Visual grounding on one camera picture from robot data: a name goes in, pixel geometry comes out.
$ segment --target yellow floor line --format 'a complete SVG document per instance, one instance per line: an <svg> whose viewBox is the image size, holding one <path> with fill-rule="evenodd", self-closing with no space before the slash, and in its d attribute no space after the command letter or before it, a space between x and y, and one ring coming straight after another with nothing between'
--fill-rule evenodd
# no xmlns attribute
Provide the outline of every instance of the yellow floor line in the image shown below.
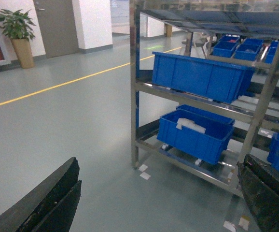
<svg viewBox="0 0 279 232"><path fill-rule="evenodd" d="M182 47L177 47L177 48L168 50L165 53L172 52L172 51L175 51L175 50L178 50L178 49L181 49L181 48ZM152 58L152 57L154 57L154 55L142 58L140 60L145 60L145 59L149 59L149 58ZM56 86L52 86L52 87L45 88L45 89L42 89L42 90L39 90L39 91L36 91L36 92L33 92L33 93L29 93L27 95L24 95L24 96L21 96L21 97L18 97L18 98L14 98L14 99L11 99L11 100L8 100L8 101L4 101L4 102L0 103L0 106L6 105L6 104L9 104L9 103L12 103L12 102L24 99L24 98L28 98L28 97L31 97L33 95L36 95L36 94L39 94L39 93L43 93L43 92L49 91L49 90L54 89L54 88L62 87L62 86L65 86L65 85L68 85L68 84L71 84L71 83L74 83L74 82L77 82L77 81L81 81L81 80L84 80L84 79L92 77L92 76L96 76L96 75L99 75L99 74L102 74L102 73L106 73L106 72L109 72L109 71L112 71L112 70L115 70L115 69L119 69L119 68L122 68L122 67L127 66L127 65L130 65L130 63L119 65L119 66L116 66L116 67L113 67L113 68L110 68L110 69L106 69L106 70L103 70L103 71L100 71L100 72L96 72L94 74L90 74L88 76L83 76L81 78L78 78L78 79L75 79L75 80L72 80L72 81L64 82L64 83L56 85Z"/></svg>

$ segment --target white label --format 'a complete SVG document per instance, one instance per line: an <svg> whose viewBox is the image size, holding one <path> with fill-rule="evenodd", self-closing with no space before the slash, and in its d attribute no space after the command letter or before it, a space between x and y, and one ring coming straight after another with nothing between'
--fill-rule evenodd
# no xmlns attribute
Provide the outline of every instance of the white label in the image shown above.
<svg viewBox="0 0 279 232"><path fill-rule="evenodd" d="M228 174L227 178L228 178L228 179L232 179L232 176L233 176L233 173L230 172L230 173Z"/></svg>
<svg viewBox="0 0 279 232"><path fill-rule="evenodd" d="M239 221L239 226L241 226L245 231L248 231L248 227L250 224L250 221L248 219L248 217L242 216Z"/></svg>
<svg viewBox="0 0 279 232"><path fill-rule="evenodd" d="M139 167L139 170L140 170L141 172L144 172L147 168L148 168L148 166L146 166L145 164L143 164L142 166Z"/></svg>
<svg viewBox="0 0 279 232"><path fill-rule="evenodd" d="M148 180L151 177L151 175L143 172L143 173L140 174L140 177L143 177L145 180Z"/></svg>
<svg viewBox="0 0 279 232"><path fill-rule="evenodd" d="M269 132L268 132L268 131L265 131L265 130L261 130L261 133L266 134L266 135L269 134Z"/></svg>
<svg viewBox="0 0 279 232"><path fill-rule="evenodd" d="M227 228L231 232L236 232L235 226L229 221L225 221L223 227Z"/></svg>

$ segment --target green leafy plant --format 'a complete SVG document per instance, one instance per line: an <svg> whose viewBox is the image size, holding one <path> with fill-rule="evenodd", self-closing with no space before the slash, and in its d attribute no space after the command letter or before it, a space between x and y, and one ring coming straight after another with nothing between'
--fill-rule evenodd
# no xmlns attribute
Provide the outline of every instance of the green leafy plant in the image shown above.
<svg viewBox="0 0 279 232"><path fill-rule="evenodd" d="M2 22L2 34L10 39L27 39L33 40L35 35L30 25L35 26L28 16L29 11L22 13L22 10L15 12L2 9L0 10L0 22Z"/></svg>

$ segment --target shelf post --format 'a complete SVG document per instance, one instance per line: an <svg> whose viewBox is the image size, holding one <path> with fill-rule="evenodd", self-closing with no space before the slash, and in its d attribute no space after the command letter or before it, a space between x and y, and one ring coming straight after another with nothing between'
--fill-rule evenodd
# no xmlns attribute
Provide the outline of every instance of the shelf post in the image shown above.
<svg viewBox="0 0 279 232"><path fill-rule="evenodd" d="M130 70L131 70L131 156L132 166L137 168L139 149L136 146L136 129L139 126L139 92L136 91L136 78L140 72L140 11L137 0L130 0Z"/></svg>

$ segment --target tan plant pot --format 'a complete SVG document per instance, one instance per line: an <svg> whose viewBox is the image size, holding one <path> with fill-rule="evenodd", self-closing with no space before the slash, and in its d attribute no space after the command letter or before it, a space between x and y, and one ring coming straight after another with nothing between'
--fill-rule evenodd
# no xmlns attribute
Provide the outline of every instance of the tan plant pot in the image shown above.
<svg viewBox="0 0 279 232"><path fill-rule="evenodd" d="M17 59L23 69L30 69L34 67L33 56L29 40L11 40L14 47Z"/></svg>

